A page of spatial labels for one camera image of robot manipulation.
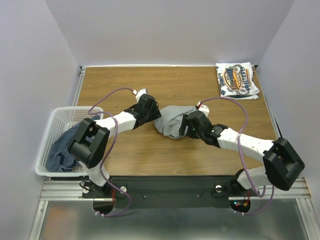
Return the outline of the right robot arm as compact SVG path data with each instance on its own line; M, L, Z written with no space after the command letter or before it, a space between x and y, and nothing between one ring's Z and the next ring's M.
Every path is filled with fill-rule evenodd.
M288 191L305 168L305 163L287 139L267 140L240 134L226 125L212 124L199 110L182 117L179 134L263 163L262 167L243 168L234 175L230 189L235 195L264 186Z

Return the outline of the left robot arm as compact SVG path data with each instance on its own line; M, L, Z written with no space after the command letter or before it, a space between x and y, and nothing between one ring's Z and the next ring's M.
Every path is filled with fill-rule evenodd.
M136 99L136 104L113 117L100 120L85 118L68 143L68 153L84 168L100 197L111 193L111 184L107 182L110 175L103 166L108 140L161 117L153 96L143 93Z

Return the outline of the grey tank top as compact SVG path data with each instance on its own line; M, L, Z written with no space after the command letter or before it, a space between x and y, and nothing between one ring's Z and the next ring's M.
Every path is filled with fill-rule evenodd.
M182 125L183 116L196 110L195 106L169 105L160 110L161 117L156 119L153 124L156 130L165 137L177 140L186 134L180 135L179 130Z

